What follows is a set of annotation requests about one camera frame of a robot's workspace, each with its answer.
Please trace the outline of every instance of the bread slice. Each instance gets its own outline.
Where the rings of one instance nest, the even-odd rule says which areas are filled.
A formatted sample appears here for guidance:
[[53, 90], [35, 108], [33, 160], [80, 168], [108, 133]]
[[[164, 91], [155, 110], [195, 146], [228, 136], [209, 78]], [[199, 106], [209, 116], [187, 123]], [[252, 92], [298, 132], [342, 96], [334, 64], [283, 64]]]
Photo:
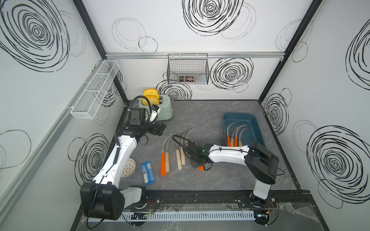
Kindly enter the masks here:
[[143, 93], [142, 93], [143, 96], [155, 96], [157, 98], [157, 100], [159, 101], [159, 94], [158, 94], [158, 91], [156, 89], [146, 89]]
[[[153, 104], [159, 105], [159, 99], [157, 99], [155, 95], [147, 95], [146, 97], [148, 98], [151, 105]], [[144, 106], [147, 106], [148, 102], [145, 99], [142, 99], [142, 104]]]

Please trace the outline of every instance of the white cable tray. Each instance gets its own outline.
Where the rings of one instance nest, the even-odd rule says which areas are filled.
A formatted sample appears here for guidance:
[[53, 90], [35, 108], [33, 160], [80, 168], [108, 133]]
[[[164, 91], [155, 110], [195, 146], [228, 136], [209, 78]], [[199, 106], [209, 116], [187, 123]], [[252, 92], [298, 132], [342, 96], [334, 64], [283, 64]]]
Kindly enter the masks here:
[[[255, 220], [254, 212], [251, 210], [243, 211], [170, 211], [170, 212], [155, 212], [153, 215], [148, 215], [145, 220], [133, 220], [131, 215], [134, 212], [123, 212], [120, 218], [116, 221], [252, 221]], [[98, 222], [101, 219], [89, 218], [89, 222]]]
[[120, 66], [117, 60], [105, 60], [71, 110], [76, 119], [93, 119]]

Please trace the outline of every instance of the white wire basket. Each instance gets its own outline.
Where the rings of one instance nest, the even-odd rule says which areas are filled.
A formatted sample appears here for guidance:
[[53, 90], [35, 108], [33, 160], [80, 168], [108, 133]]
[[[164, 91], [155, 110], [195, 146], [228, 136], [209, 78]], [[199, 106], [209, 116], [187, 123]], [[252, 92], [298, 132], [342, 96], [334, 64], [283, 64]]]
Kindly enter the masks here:
[[120, 66], [117, 60], [105, 60], [71, 110], [76, 119], [93, 119]]
[[123, 168], [121, 178], [126, 178], [126, 177], [131, 176], [134, 173], [135, 168], [136, 168], [136, 162], [133, 159], [128, 158], [126, 166]]

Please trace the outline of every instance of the blue tray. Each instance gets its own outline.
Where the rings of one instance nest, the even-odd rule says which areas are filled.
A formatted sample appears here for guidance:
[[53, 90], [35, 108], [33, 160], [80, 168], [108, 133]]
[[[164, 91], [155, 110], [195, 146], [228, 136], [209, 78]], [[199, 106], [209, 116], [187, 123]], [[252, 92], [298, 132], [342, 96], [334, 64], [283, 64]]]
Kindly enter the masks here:
[[229, 126], [230, 123], [236, 122], [236, 121], [239, 121], [240, 123], [231, 125], [231, 127], [229, 128], [230, 138], [231, 138], [231, 133], [234, 130], [234, 128], [240, 125], [249, 125], [250, 129], [245, 130], [242, 134], [243, 146], [250, 145], [251, 142], [258, 142], [262, 144], [263, 146], [265, 146], [265, 142], [263, 140], [262, 133], [259, 128], [257, 119], [254, 115], [249, 114], [249, 113], [233, 112], [233, 113], [226, 113], [225, 115], [223, 115], [223, 132], [224, 132], [225, 141], [226, 141], [227, 127]]

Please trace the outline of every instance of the black wire basket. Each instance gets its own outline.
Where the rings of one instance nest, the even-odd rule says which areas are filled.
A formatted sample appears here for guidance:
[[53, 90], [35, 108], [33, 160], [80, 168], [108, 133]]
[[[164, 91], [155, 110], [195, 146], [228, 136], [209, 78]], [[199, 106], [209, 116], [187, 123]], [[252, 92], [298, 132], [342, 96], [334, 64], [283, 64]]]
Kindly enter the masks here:
[[168, 84], [208, 84], [208, 54], [168, 54]]

